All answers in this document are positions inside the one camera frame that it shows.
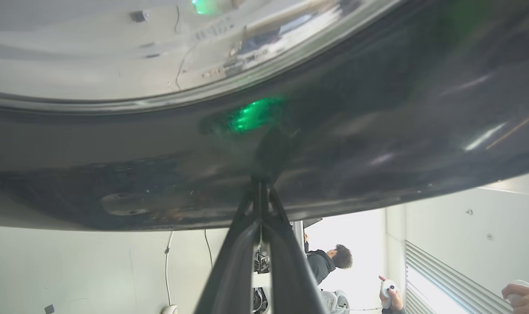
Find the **green light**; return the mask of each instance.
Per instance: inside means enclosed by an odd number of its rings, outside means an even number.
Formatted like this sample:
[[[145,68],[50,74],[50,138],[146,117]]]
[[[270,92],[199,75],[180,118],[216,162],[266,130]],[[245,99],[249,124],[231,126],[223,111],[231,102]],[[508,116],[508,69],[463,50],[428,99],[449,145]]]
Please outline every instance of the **green light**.
[[[214,15],[219,14],[217,0],[191,0],[198,14]]]
[[[282,104],[279,98],[263,98],[238,110],[230,119],[230,129],[235,133],[257,129],[278,119],[277,110]]]

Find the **man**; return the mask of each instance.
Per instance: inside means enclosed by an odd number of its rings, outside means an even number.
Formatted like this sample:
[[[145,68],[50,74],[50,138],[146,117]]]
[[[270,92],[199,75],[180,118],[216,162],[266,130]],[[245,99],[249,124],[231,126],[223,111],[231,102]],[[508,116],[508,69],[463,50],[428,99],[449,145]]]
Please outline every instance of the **man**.
[[[330,272],[336,268],[347,270],[352,266],[352,253],[342,244],[336,245],[334,250],[324,252],[316,250],[309,252],[309,243],[305,234],[305,253],[307,253],[307,262],[311,267],[317,284],[320,284]]]

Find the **window blind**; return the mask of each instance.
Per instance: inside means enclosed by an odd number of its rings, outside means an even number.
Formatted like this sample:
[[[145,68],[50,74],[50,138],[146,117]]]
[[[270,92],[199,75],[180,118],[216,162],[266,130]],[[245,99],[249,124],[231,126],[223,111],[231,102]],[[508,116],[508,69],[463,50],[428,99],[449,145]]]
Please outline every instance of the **window blind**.
[[[441,298],[425,298],[418,284],[414,283],[411,275],[416,276],[416,281],[422,280],[420,275],[428,282],[449,296],[466,313],[471,314],[510,314],[512,310],[508,302],[480,286],[473,280],[462,275],[450,266],[444,264],[432,255],[406,241],[406,307],[413,314],[444,314],[445,308],[438,307]]]

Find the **white wall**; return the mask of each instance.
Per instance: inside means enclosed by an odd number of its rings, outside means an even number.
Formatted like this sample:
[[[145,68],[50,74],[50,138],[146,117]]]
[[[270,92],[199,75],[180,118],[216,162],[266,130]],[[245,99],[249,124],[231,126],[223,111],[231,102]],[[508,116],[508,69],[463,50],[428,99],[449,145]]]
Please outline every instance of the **white wall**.
[[[406,204],[406,239],[500,296],[529,282],[529,175],[489,187]]]
[[[208,231],[214,256],[226,232]],[[43,313],[53,304],[55,314],[159,314],[168,237],[0,227],[0,313]],[[172,302],[190,314],[210,273],[203,231],[176,232],[169,256]]]
[[[388,272],[402,295],[406,294],[406,206],[386,207],[386,250]]]
[[[320,284],[327,291],[343,290],[351,308],[380,307],[379,275],[386,276],[384,209],[328,217],[306,228],[310,250],[328,251],[342,244],[352,251],[354,266],[336,269]]]

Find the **curly hair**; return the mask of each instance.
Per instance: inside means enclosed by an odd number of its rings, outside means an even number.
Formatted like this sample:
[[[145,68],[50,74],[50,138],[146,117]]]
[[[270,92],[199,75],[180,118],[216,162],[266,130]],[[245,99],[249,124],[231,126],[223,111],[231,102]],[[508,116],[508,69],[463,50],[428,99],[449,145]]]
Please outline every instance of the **curly hair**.
[[[336,255],[332,257],[332,261],[336,267],[342,268],[343,270],[347,270],[354,264],[352,253],[342,244],[336,245]]]

